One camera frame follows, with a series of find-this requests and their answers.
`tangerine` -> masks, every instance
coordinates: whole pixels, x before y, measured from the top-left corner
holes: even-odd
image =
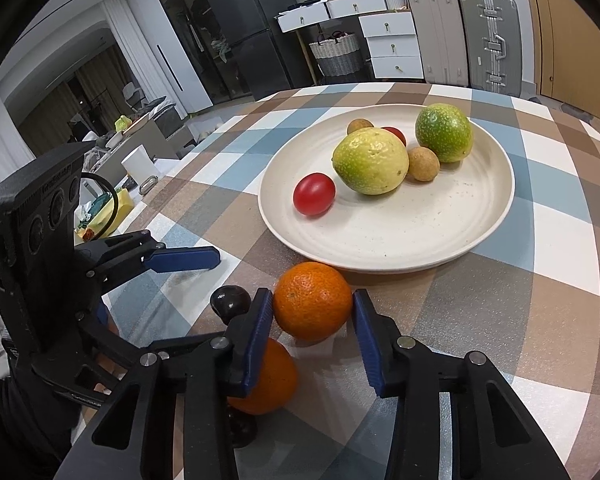
[[[318,262],[291,267],[273,293],[273,313],[280,328],[309,342],[336,333],[351,314],[352,304],[342,274]]]
[[[236,410],[263,415],[282,408],[293,397],[298,386],[298,370],[286,348],[269,338],[262,357],[258,382],[244,399],[227,397]]]

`refrigerator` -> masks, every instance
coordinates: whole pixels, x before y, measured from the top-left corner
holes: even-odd
[[[283,34],[275,20],[296,0],[208,0],[254,99],[311,86],[295,34]]]

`plaid tablecloth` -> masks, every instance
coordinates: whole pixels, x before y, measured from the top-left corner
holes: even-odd
[[[211,244],[213,270],[148,272],[105,298],[137,345],[221,330],[210,293],[236,283],[273,288],[302,258],[266,229],[258,182],[304,128],[375,104],[451,103],[509,154],[516,193],[501,227],[471,253],[400,276],[346,274],[403,334],[463,356],[485,352],[512,384],[574,480],[600,466],[600,133],[531,102],[465,88],[362,83],[284,91],[249,106],[187,155],[121,227],[148,228],[168,246]],[[288,406],[260,418],[236,453],[240,478],[382,479],[395,401],[366,382],[351,325],[303,348],[274,327],[301,376]],[[448,399],[441,459],[449,478]]]

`black cable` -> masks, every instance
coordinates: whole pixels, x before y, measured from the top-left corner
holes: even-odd
[[[87,173],[83,171],[80,177],[93,180],[96,184],[99,184],[99,186],[109,191],[111,193],[111,197],[113,198],[113,213],[111,213],[109,220],[100,230],[100,232],[91,239],[97,240],[107,231],[107,229],[109,229],[110,225],[113,224],[113,221],[116,219],[116,215],[118,214],[118,194],[116,193],[116,188],[114,188],[106,178],[96,175],[95,173]]]

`red fruit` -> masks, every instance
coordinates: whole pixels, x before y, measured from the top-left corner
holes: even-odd
[[[393,126],[383,126],[382,129],[391,132],[398,137],[398,139],[400,139],[405,146],[407,145],[407,139],[404,138],[404,135],[398,128],[394,128]]]
[[[304,177],[294,190],[294,206],[303,215],[314,216],[327,211],[336,197],[336,185],[323,173]]]

